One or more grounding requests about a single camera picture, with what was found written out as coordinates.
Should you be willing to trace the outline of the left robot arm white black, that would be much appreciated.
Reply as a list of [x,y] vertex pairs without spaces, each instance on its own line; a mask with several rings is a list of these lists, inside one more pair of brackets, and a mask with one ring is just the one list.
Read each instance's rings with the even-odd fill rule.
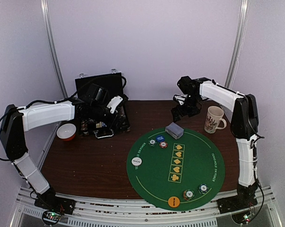
[[127,130],[125,111],[122,109],[127,98],[124,94],[126,81],[110,79],[85,82],[75,92],[57,101],[36,99],[26,105],[10,104],[0,117],[0,144],[10,162],[37,199],[49,210],[59,206],[59,199],[51,184],[42,175],[37,159],[30,156],[31,148],[38,148],[45,134],[53,132],[57,123],[71,123],[76,132],[89,132],[98,138],[112,136]]

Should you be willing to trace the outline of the white dealer button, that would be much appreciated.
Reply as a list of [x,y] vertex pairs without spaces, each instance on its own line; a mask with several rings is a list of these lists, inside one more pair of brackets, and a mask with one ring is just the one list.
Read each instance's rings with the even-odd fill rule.
[[142,164],[142,159],[140,157],[134,157],[131,160],[131,163],[133,164],[133,166],[140,166]]

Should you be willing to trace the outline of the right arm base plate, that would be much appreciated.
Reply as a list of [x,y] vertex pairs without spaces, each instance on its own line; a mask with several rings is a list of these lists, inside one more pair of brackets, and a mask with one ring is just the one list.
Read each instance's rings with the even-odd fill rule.
[[246,209],[249,208],[250,205],[257,204],[258,201],[254,197],[240,200],[239,196],[232,196],[217,200],[217,206],[221,214]]

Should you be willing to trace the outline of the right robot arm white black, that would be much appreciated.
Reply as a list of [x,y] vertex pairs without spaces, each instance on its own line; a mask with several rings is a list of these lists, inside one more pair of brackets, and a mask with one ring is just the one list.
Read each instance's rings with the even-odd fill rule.
[[177,86],[183,95],[173,97],[177,102],[171,109],[174,122],[184,116],[199,114],[199,103],[206,99],[215,101],[232,113],[230,129],[236,138],[240,166],[237,195],[233,204],[236,208],[243,209],[254,198],[258,188],[256,144],[261,136],[258,135],[259,117],[255,96],[232,91],[208,78],[191,79],[184,76],[178,80]]

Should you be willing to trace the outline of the deck of cards clear box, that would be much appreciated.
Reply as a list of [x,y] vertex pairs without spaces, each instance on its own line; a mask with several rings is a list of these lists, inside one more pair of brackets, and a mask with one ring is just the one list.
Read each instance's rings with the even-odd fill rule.
[[172,122],[165,127],[165,132],[177,140],[184,134],[184,129],[176,123]]

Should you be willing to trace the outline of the blue small blind button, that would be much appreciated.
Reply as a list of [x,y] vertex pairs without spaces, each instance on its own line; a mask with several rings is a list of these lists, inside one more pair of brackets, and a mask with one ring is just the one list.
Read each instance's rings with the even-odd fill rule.
[[165,141],[165,137],[163,135],[157,135],[155,139],[158,143]]

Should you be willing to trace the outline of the green twenty chip stack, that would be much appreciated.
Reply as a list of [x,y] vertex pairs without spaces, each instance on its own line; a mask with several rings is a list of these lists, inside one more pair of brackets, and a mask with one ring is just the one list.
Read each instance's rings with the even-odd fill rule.
[[154,147],[156,145],[156,140],[151,139],[148,141],[149,146]]

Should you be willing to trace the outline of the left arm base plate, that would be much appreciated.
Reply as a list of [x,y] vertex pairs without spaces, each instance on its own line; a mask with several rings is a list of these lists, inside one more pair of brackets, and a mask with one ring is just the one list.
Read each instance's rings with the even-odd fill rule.
[[75,200],[62,197],[54,197],[53,199],[37,198],[34,205],[46,210],[53,210],[61,214],[72,215],[75,208]]

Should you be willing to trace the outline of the orange big blind button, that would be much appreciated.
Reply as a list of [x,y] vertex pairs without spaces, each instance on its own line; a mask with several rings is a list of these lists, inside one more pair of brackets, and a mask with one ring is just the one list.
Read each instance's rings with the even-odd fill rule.
[[168,205],[171,208],[177,208],[180,205],[180,199],[176,196],[172,196],[168,199]]

